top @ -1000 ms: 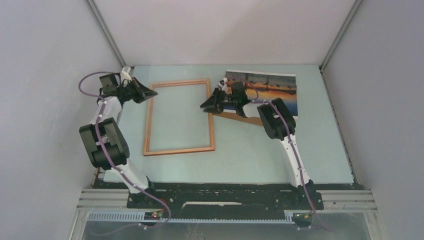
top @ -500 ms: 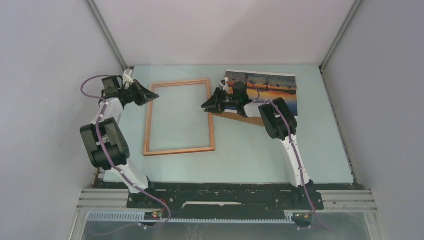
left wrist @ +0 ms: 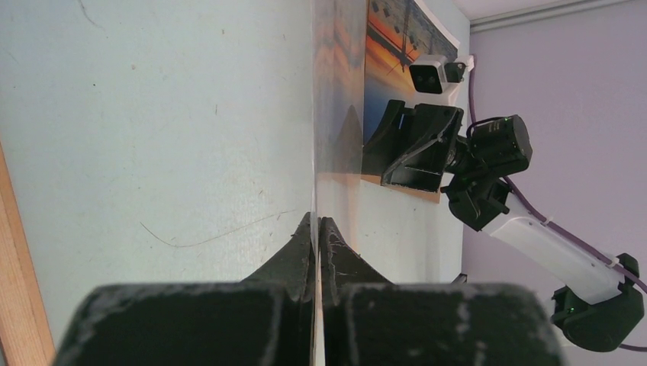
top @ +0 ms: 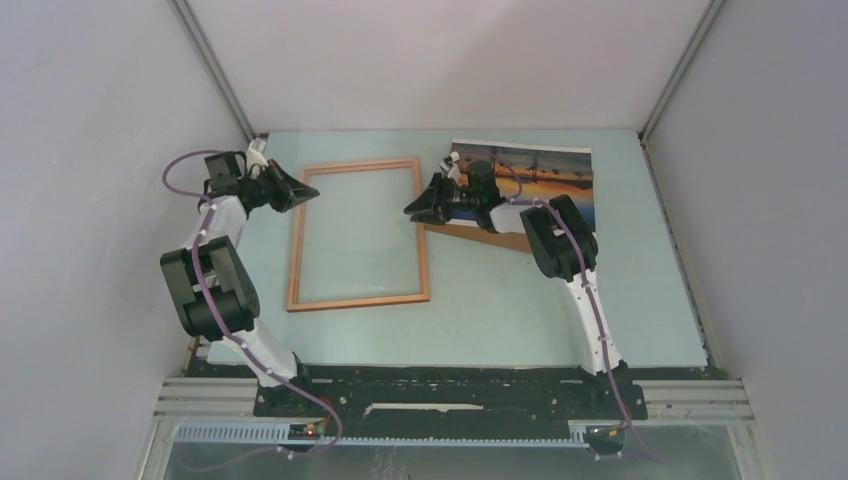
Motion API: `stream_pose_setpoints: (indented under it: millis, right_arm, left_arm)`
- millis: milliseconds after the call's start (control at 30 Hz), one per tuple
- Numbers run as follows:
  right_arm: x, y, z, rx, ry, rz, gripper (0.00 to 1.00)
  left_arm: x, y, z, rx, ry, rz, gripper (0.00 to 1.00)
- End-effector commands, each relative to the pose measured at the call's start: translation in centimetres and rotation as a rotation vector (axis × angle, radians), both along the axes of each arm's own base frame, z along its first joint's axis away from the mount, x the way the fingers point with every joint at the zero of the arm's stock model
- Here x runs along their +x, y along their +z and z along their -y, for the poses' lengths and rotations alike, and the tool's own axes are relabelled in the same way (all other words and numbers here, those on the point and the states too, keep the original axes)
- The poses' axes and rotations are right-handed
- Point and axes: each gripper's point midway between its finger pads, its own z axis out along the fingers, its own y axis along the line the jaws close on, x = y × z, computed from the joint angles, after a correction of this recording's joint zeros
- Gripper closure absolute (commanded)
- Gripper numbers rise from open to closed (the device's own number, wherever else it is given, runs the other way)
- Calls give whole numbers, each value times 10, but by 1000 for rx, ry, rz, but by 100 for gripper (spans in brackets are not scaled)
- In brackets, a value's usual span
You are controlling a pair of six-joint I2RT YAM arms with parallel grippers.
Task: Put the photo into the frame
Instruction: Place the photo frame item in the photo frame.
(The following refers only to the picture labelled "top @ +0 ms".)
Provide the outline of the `wooden picture frame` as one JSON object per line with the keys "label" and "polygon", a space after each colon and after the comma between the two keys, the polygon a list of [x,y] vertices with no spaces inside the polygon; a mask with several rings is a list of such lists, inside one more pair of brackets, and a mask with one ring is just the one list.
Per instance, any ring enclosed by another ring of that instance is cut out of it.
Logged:
{"label": "wooden picture frame", "polygon": [[300,180],[321,193],[294,211],[287,311],[429,301],[425,231],[403,212],[422,191],[418,158],[309,166]]}

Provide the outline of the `brown cardboard backing board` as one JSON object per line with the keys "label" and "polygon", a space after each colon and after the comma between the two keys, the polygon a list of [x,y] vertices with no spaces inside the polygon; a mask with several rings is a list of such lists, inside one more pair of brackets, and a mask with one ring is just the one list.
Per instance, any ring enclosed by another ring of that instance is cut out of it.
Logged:
{"label": "brown cardboard backing board", "polygon": [[573,244],[587,257],[598,254],[595,232],[568,195],[549,201],[505,198],[495,184],[494,173],[488,170],[467,173],[469,183],[465,187],[477,197],[477,220],[420,223],[426,230],[538,254],[545,260],[569,256]]}

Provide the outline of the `sunset photo print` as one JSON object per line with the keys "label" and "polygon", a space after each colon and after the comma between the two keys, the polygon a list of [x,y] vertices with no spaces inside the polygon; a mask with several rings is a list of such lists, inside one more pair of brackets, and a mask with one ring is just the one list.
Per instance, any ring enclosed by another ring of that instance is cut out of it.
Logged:
{"label": "sunset photo print", "polygon": [[596,229],[591,149],[455,138],[450,150],[459,155],[458,183],[469,183],[468,166],[489,164],[505,198],[551,200],[566,194],[591,230]]}

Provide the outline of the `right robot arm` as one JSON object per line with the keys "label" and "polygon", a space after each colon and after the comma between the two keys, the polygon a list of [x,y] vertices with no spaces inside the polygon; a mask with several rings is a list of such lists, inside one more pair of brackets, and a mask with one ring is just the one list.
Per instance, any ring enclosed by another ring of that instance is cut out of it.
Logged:
{"label": "right robot arm", "polygon": [[470,220],[490,234],[523,233],[542,275],[561,286],[566,319],[578,334],[579,371],[587,383],[581,392],[585,411],[606,418],[632,386],[629,368],[612,339],[597,286],[597,239],[566,194],[551,200],[506,197],[496,184],[494,167],[473,161],[468,181],[458,183],[457,160],[447,157],[404,214],[426,225],[459,225]]}

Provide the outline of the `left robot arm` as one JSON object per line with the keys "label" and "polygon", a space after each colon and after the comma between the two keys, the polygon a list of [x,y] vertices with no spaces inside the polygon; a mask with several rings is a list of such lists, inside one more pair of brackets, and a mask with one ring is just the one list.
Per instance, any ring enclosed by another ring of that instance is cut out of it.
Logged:
{"label": "left robot arm", "polygon": [[301,360],[261,321],[259,294],[237,246],[254,210],[268,206],[287,213],[319,192],[255,147],[200,154],[208,172],[201,191],[180,189],[170,182],[177,160],[162,174],[169,191],[198,202],[198,221],[188,240],[160,258],[178,320],[190,336],[233,350],[260,386],[280,387],[277,402],[283,409],[304,416],[315,406],[316,390]]}

